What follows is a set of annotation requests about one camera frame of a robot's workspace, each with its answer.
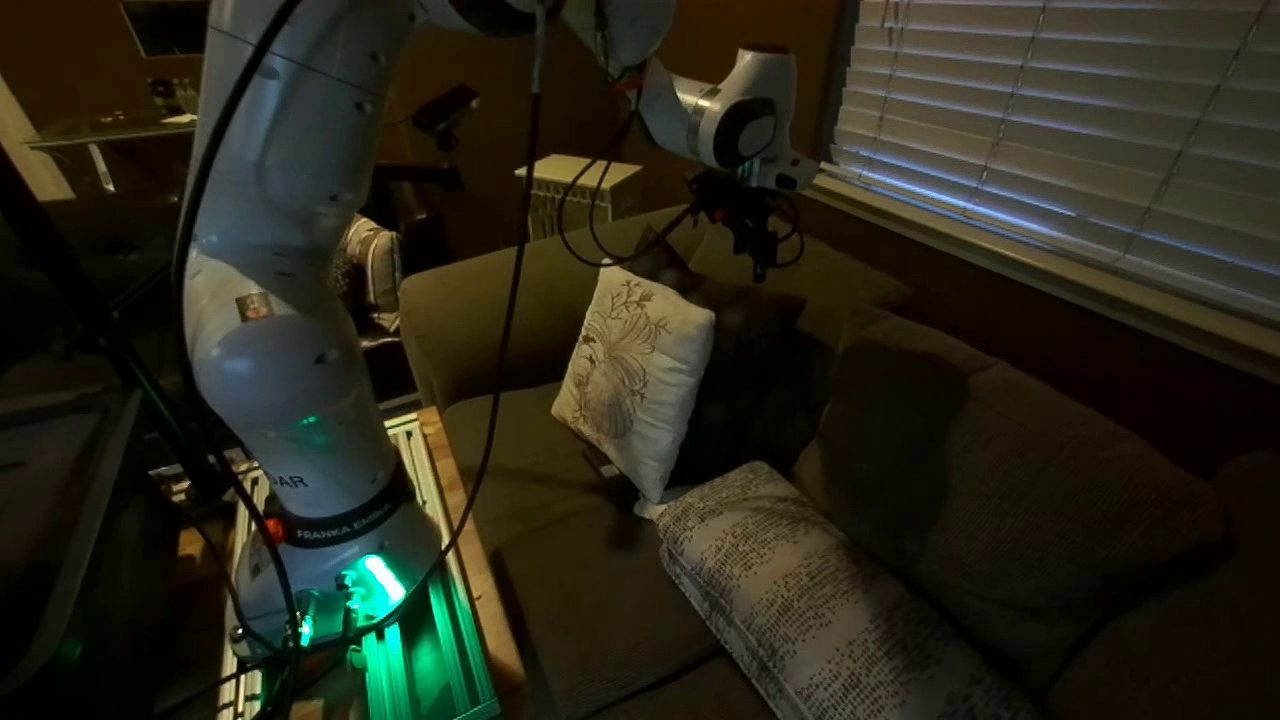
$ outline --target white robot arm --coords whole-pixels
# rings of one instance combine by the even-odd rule
[[[536,0],[304,0],[250,85],[233,85],[282,0],[213,0],[196,169],[187,187],[182,341],[192,377],[270,480],[270,537],[296,613],[341,604],[342,575],[378,556],[404,587],[430,569],[439,537],[413,504],[384,434],[350,320],[326,292],[326,262],[366,176],[378,106],[404,41],[419,28],[531,33]],[[670,77],[651,61],[670,0],[579,0],[579,28],[603,67],[638,71],[638,117],[674,155],[750,187],[794,187],[809,164],[786,146],[790,61],[738,51],[724,85]],[[213,119],[233,111],[221,146]],[[250,634],[286,641],[286,604],[242,549],[236,591]]]

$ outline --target window blinds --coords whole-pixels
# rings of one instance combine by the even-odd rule
[[[831,164],[1280,322],[1280,0],[863,0]]]

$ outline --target white pillow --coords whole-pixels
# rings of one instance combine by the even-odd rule
[[[711,336],[715,313],[599,268],[553,415],[597,444],[649,504],[665,499]]]
[[[776,714],[1035,714],[769,465],[682,491],[655,531],[666,575]]]

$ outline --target couch armrest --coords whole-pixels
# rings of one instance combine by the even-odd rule
[[[500,326],[514,246],[429,268],[399,288],[399,336],[413,378],[429,404],[455,404],[492,388],[546,382],[565,373],[597,268],[576,262],[557,241],[531,241],[507,369]]]

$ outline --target brown couch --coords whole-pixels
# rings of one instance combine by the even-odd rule
[[[599,234],[633,246],[666,215]],[[715,222],[682,222],[670,246],[697,276],[748,281]],[[406,363],[462,473],[483,447],[507,268],[513,253],[458,258],[399,294]],[[546,415],[593,276],[557,241],[529,246],[476,504],[529,664],[521,711],[773,714],[759,674],[666,579],[636,491]],[[829,244],[763,288],[804,313],[748,388],[759,415],[738,457],[790,477],[996,674],[1050,714],[1280,711],[1280,458],[1194,480],[1090,409],[895,316],[906,288]]]

